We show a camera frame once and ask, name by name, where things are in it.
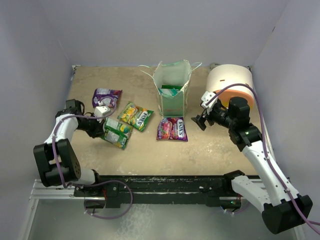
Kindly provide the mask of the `green snack packet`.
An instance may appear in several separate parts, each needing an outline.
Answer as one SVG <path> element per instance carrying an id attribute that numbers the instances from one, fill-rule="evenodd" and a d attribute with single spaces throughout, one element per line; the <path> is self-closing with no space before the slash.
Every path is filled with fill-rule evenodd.
<path id="1" fill-rule="evenodd" d="M 103 122 L 103 135 L 100 137 L 124 150 L 129 142 L 133 127 L 107 117 Z"/>
<path id="2" fill-rule="evenodd" d="M 177 91 L 180 91 L 180 90 L 182 89 L 182 86 L 163 84 L 163 85 L 161 86 L 161 89 L 175 89 L 175 90 L 177 90 Z"/>

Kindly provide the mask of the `white round drawer box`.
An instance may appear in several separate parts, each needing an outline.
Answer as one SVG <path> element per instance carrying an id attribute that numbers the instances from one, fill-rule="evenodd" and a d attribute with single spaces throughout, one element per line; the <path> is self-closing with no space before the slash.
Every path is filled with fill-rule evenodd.
<path id="1" fill-rule="evenodd" d="M 208 92 L 220 92 L 232 84 L 245 84 L 253 88 L 253 76 L 250 70 L 244 66 L 236 64 L 222 64 L 214 67 L 208 74 L 206 90 Z M 229 106 L 229 101 L 233 97 L 242 97 L 247 100 L 250 108 L 255 104 L 254 95 L 251 90 L 243 86 L 234 86 L 226 89 L 218 96 L 224 107 Z"/>

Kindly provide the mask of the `purple Fox's candy bag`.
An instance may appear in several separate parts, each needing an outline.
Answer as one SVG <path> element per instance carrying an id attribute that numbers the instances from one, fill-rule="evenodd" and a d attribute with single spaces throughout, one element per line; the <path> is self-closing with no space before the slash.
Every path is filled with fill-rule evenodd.
<path id="1" fill-rule="evenodd" d="M 183 117 L 165 117 L 157 128 L 157 140 L 175 140 L 188 142 L 188 136 Z"/>

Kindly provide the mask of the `green paper bag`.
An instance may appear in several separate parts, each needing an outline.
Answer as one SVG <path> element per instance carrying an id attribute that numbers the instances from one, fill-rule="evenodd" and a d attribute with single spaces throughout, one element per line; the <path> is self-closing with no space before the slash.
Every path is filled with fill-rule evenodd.
<path id="1" fill-rule="evenodd" d="M 188 60 L 173 63 L 160 62 L 148 73 L 139 65 L 139 70 L 151 77 L 158 102 L 159 113 L 163 117 L 183 117 L 188 109 L 188 94 L 192 73 L 202 65 L 201 62 L 191 64 Z"/>

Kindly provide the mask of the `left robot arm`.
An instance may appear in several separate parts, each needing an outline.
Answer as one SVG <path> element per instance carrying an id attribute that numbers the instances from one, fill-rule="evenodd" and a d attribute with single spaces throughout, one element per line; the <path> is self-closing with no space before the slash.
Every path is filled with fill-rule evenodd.
<path id="1" fill-rule="evenodd" d="M 98 196 L 103 191 L 99 174 L 94 169 L 81 168 L 71 141 L 76 130 L 86 132 L 91 138 L 103 136 L 103 120 L 110 109 L 98 106 L 93 113 L 86 115 L 84 108 L 79 100 L 67 100 L 65 109 L 55 115 L 50 136 L 33 148 L 33 155 L 45 187 L 85 186 L 91 196 Z"/>

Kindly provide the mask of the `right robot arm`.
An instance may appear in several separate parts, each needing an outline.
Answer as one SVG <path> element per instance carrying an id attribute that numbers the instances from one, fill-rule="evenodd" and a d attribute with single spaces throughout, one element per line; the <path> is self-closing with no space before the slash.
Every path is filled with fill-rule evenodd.
<path id="1" fill-rule="evenodd" d="M 231 141 L 250 161 L 264 188 L 253 183 L 239 171 L 228 174 L 222 183 L 228 196 L 236 193 L 247 199 L 260 213 L 264 224 L 273 234 L 279 234 L 306 223 L 313 202 L 308 195 L 301 195 L 280 170 L 263 142 L 260 130 L 250 122 L 250 106 L 246 99 L 233 97 L 228 107 L 212 93 L 201 98 L 204 111 L 192 118 L 201 130 L 218 124 L 228 129 Z"/>

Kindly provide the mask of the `yellow green Fox's candy bag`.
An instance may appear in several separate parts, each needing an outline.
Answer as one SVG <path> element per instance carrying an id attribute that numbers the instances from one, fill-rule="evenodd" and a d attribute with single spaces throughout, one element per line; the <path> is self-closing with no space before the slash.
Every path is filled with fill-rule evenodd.
<path id="1" fill-rule="evenodd" d="M 117 119 L 127 123 L 138 131 L 143 132 L 153 113 L 153 110 L 146 109 L 129 101 L 117 116 Z"/>

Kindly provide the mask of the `purple snack packet back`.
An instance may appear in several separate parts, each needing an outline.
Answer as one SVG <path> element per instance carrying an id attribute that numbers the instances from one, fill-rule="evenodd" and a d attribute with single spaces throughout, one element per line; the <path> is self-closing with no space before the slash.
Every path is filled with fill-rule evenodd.
<path id="1" fill-rule="evenodd" d="M 121 97 L 122 92 L 122 90 L 108 88 L 95 89 L 92 97 L 93 108 L 98 106 L 107 106 L 109 108 L 114 108 L 117 104 L 118 99 Z"/>

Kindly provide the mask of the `black base frame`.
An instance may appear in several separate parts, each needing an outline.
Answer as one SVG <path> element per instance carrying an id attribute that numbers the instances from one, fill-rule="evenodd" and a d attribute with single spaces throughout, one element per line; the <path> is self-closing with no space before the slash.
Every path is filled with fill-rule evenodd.
<path id="1" fill-rule="evenodd" d="M 76 187 L 74 195 L 106 200 L 106 208 L 129 203 L 237 208 L 231 181 L 243 175 L 240 170 L 224 175 L 101 175 L 99 186 Z"/>

